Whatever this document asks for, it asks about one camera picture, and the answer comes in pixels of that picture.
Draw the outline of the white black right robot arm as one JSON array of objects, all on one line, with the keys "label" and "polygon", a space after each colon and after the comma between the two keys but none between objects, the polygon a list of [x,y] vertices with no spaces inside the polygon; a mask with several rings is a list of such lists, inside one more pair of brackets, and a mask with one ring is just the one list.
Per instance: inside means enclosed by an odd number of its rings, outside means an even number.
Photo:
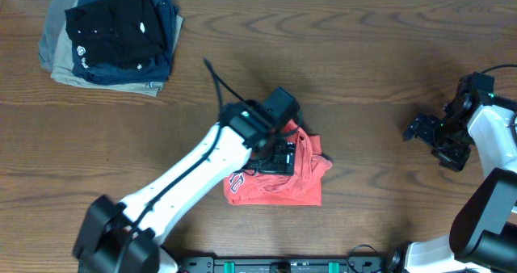
[{"label": "white black right robot arm", "polygon": [[515,272],[516,102],[490,95],[467,131],[484,181],[457,214],[448,235],[409,244],[403,272]]}]

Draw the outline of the orange red t-shirt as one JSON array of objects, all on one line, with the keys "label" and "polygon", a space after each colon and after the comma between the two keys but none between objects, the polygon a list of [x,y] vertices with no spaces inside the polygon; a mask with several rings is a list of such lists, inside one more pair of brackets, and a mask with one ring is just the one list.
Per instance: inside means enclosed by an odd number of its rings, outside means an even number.
[{"label": "orange red t-shirt", "polygon": [[322,156],[321,138],[309,135],[294,121],[285,132],[296,130],[287,141],[296,145],[294,174],[261,174],[244,170],[223,180],[224,194],[232,205],[300,205],[322,204],[322,177],[333,164]]}]

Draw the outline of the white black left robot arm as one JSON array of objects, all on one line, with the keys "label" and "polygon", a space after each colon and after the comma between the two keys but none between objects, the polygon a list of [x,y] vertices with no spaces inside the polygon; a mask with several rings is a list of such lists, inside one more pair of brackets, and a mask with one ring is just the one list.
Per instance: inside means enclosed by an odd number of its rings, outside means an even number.
[{"label": "white black left robot arm", "polygon": [[205,138],[161,177],[118,203],[101,195],[90,205],[72,249],[78,271],[179,271],[162,246],[172,229],[254,153],[270,153],[280,130],[299,110],[294,99],[245,100],[221,107]]}]

